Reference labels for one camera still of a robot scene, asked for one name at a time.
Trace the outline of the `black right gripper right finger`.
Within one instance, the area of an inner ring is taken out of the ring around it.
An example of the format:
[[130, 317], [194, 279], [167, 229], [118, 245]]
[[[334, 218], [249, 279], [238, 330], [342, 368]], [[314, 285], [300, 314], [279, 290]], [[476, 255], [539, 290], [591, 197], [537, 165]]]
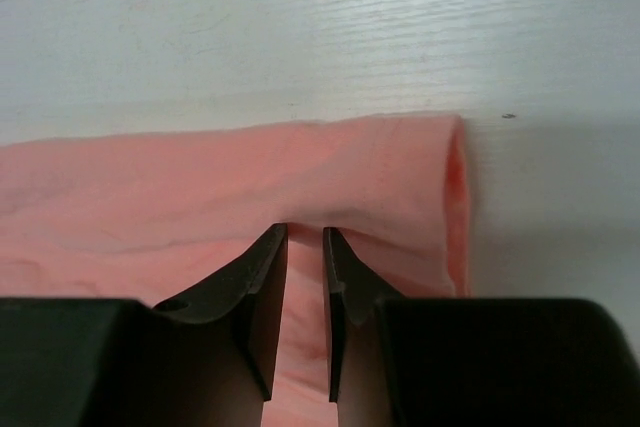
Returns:
[[335, 227], [322, 234], [329, 401], [340, 426], [394, 426], [376, 306], [402, 294]]

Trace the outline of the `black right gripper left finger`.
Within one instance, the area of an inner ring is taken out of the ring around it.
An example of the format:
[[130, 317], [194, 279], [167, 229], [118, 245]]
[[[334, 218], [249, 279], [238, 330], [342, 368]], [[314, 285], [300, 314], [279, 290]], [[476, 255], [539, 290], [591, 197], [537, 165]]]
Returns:
[[273, 395], [288, 229], [270, 226], [239, 257], [154, 310], [172, 327], [166, 419], [177, 426], [258, 426]]

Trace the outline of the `salmon pink t-shirt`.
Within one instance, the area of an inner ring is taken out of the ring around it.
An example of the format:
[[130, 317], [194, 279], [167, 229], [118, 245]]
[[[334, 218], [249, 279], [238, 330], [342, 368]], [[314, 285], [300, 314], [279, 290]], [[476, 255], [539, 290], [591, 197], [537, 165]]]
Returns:
[[267, 426], [333, 426], [322, 231], [411, 296], [469, 292], [470, 198], [453, 115], [27, 142], [1, 150], [1, 292], [156, 303], [289, 227]]

